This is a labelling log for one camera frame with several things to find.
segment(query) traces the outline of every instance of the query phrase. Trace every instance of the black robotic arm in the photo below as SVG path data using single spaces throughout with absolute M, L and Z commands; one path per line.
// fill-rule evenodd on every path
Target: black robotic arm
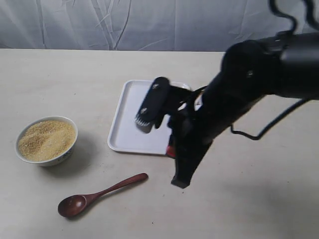
M 319 29 L 313 17 L 312 0 L 304 0 L 306 20 Z M 158 128 L 165 114 L 170 115 L 171 136 L 166 154 L 175 159 L 172 184 L 185 188 L 213 143 L 228 127 L 235 134 L 260 139 L 287 114 L 309 100 L 319 99 L 319 33 L 294 35 L 297 21 L 281 13 L 274 0 L 271 11 L 292 21 L 292 28 L 275 37 L 248 40 L 230 47 L 222 60 L 219 74 L 207 87 L 194 92 L 173 87 L 167 78 L 156 78 L 146 95 L 136 123 L 147 132 Z M 233 128 L 266 95 L 301 99 L 271 122 L 258 136 Z M 201 95 L 202 105 L 194 102 Z

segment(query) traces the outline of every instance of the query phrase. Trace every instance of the white tray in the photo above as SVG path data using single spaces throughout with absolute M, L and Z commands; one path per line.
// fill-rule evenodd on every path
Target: white tray
M 143 99 L 153 81 L 132 80 L 125 83 L 119 99 L 108 138 L 108 145 L 118 152 L 164 155 L 168 144 L 170 129 L 166 126 L 168 116 L 164 117 L 158 129 L 148 134 L 137 129 L 134 122 Z M 172 85 L 190 89 L 184 83 Z

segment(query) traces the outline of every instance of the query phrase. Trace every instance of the fabric backdrop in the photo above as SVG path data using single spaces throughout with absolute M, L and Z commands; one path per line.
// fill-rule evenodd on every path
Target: fabric backdrop
M 301 0 L 277 2 L 311 31 Z M 0 48 L 224 51 L 289 27 L 268 0 L 0 0 Z

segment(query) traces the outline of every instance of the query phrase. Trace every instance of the black cable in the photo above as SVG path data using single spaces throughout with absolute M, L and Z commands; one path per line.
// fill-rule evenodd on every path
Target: black cable
M 319 31 L 319 23 L 316 21 L 315 15 L 315 4 L 312 0 L 304 0 L 306 4 L 306 22 L 310 27 Z
M 276 5 L 276 0 L 269 0 L 268 3 L 269 3 L 270 11 L 273 13 L 273 15 L 278 16 L 278 17 L 287 18 L 292 22 L 292 27 L 290 28 L 290 30 L 288 32 L 293 34 L 295 32 L 295 30 L 297 29 L 297 25 L 298 25 L 296 18 L 294 18 L 293 16 L 290 16 L 286 13 L 281 12 Z
M 278 115 L 274 120 L 272 120 L 266 127 L 263 128 L 262 131 L 257 136 L 250 135 L 246 132 L 234 130 L 234 125 L 230 126 L 230 131 L 233 134 L 239 134 L 242 136 L 245 136 L 251 140 L 260 140 L 272 127 L 274 127 L 279 121 L 284 119 L 287 115 L 289 115 L 291 112 L 299 108 L 300 106 L 304 105 L 305 103 L 309 102 L 311 99 L 302 99 L 298 102 L 294 103 L 292 106 L 290 106 L 288 109 L 283 111 L 280 115 Z

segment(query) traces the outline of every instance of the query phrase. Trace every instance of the bowl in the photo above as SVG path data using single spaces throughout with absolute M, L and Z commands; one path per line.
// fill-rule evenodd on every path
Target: bowl
M 57 157 L 55 158 L 52 158 L 52 159 L 49 159 L 49 160 L 46 160 L 46 161 L 31 161 L 31 160 L 28 160 L 26 159 L 21 153 L 20 153 L 20 150 L 19 150 L 19 141 L 20 139 L 24 136 L 25 132 L 27 131 L 28 128 L 30 128 L 32 125 L 36 124 L 36 123 L 40 123 L 40 122 L 43 122 L 43 121 L 48 121 L 48 120 L 54 120 L 54 121 L 60 121 L 60 122 L 65 122 L 65 123 L 69 123 L 70 125 L 72 125 L 72 127 L 74 128 L 75 130 L 75 139 L 74 139 L 74 142 L 71 144 L 71 146 L 66 150 L 64 151 L 63 153 L 61 153 L 60 155 L 58 155 Z M 23 160 L 24 162 L 27 162 L 27 163 L 33 163 L 33 164 L 36 164 L 38 166 L 43 166 L 43 167 L 47 167 L 47 166 L 53 166 L 53 165 L 56 165 L 56 164 L 59 164 L 61 162 L 63 162 L 65 159 L 67 159 L 68 157 L 71 156 L 71 154 L 73 153 L 73 149 L 74 149 L 74 144 L 75 144 L 75 141 L 78 137 L 78 128 L 76 126 L 76 124 L 70 120 L 69 118 L 66 118 L 66 117 L 62 117 L 62 116 L 49 116 L 49 117 L 44 117 L 44 118 L 41 118 L 31 124 L 29 124 L 27 127 L 24 128 L 24 130 L 19 134 L 17 140 L 16 140 L 16 143 L 15 143 L 15 152 L 17 154 L 17 156 Z

